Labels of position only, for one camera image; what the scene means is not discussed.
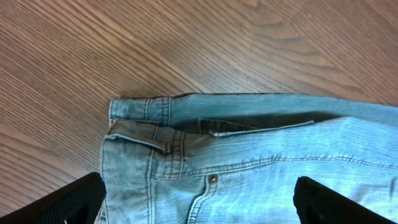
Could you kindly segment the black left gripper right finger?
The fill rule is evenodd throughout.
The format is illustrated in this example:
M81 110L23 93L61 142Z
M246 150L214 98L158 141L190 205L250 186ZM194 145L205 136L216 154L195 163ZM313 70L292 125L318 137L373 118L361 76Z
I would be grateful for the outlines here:
M306 176L297 179L293 202L301 224L394 224Z

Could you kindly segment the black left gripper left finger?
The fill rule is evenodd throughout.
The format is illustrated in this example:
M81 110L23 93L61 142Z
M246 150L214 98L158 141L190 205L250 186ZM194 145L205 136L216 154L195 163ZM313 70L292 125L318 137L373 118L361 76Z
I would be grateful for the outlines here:
M94 224L105 196L100 174L91 172L1 217L1 224Z

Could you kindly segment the light blue denim shorts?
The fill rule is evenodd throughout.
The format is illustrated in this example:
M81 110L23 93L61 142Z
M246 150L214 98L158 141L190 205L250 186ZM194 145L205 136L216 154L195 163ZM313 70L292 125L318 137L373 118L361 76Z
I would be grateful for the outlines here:
M298 223L310 177L397 220L397 108L308 95L115 99L100 223Z

